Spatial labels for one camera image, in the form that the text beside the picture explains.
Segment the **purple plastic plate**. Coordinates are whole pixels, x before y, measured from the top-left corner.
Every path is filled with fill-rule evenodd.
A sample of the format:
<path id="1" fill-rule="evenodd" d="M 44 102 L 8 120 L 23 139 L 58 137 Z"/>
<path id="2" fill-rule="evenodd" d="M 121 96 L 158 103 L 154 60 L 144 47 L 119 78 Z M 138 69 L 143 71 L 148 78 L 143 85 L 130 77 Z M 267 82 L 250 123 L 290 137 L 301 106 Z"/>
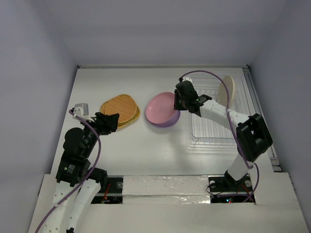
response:
<path id="1" fill-rule="evenodd" d="M 175 123 L 178 122 L 179 118 L 180 118 L 180 111 L 176 111 L 173 116 L 168 119 L 167 121 L 163 122 L 163 123 L 152 123 L 150 122 L 152 125 L 159 127 L 159 128 L 167 128 L 170 126 L 173 126 Z"/>

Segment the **pink plastic plate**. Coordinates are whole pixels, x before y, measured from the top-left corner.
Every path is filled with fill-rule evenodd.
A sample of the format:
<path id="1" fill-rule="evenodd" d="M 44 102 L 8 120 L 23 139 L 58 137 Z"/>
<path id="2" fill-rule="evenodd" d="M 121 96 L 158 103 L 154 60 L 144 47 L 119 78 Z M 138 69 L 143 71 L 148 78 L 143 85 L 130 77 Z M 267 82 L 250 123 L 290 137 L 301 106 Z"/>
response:
<path id="1" fill-rule="evenodd" d="M 174 109 L 174 93 L 162 92 L 147 104 L 145 115 L 149 122 L 163 123 L 170 119 L 176 111 Z"/>

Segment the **round green-rim bamboo plate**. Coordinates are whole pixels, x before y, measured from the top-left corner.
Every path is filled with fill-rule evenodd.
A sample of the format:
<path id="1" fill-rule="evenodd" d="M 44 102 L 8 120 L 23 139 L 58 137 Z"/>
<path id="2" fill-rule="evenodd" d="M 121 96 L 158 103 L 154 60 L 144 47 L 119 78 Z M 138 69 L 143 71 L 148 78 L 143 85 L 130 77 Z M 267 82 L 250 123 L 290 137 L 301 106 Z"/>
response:
<path id="1" fill-rule="evenodd" d="M 138 117 L 138 107 L 135 104 L 121 104 L 117 107 L 120 114 L 118 128 L 132 123 Z"/>

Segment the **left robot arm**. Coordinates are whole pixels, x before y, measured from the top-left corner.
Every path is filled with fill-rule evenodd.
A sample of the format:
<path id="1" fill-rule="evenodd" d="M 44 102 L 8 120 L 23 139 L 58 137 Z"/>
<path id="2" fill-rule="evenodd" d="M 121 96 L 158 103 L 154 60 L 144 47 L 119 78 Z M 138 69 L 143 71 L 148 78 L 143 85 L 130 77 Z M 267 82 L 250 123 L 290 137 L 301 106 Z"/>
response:
<path id="1" fill-rule="evenodd" d="M 107 188 L 107 172 L 96 168 L 88 158 L 95 145 L 101 144 L 101 135 L 116 131 L 120 115 L 97 112 L 95 117 L 88 117 L 77 109 L 70 110 L 70 114 L 84 128 L 72 128 L 65 134 L 53 212 L 44 224 L 45 233 L 76 233 L 95 195 Z"/>

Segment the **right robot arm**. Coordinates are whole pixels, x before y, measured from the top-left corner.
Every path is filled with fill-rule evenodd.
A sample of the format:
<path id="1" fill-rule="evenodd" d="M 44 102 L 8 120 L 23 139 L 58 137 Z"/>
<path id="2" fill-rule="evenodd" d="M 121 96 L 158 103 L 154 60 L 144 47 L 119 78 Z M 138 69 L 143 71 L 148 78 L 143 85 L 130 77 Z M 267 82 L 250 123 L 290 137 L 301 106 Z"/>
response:
<path id="1" fill-rule="evenodd" d="M 225 89 L 225 106 L 207 95 L 199 96 L 192 83 L 186 80 L 175 86 L 174 109 L 188 111 L 231 130 L 238 155 L 224 174 L 224 185 L 228 190 L 235 190 L 257 158 L 271 147 L 273 140 L 262 115 L 248 116 L 229 109 L 230 92 L 225 82 L 221 83 Z"/>

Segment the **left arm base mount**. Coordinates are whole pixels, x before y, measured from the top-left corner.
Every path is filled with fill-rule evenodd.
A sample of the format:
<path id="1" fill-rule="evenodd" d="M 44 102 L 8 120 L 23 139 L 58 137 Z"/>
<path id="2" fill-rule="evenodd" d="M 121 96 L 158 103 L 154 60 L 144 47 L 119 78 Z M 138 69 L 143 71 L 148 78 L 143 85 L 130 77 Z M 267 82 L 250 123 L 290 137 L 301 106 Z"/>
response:
<path id="1" fill-rule="evenodd" d="M 106 188 L 102 188 L 91 204 L 122 204 L 123 176 L 108 176 Z"/>

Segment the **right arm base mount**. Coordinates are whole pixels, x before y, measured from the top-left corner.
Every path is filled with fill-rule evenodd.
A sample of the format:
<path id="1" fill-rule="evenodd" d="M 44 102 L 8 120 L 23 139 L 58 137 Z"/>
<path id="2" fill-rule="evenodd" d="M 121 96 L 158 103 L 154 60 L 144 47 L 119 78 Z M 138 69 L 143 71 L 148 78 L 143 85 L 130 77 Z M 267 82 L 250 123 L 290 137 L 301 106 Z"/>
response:
<path id="1" fill-rule="evenodd" d="M 206 188 L 211 203 L 255 203 L 253 186 L 249 175 L 246 175 L 237 185 L 225 183 L 224 176 L 209 176 Z"/>

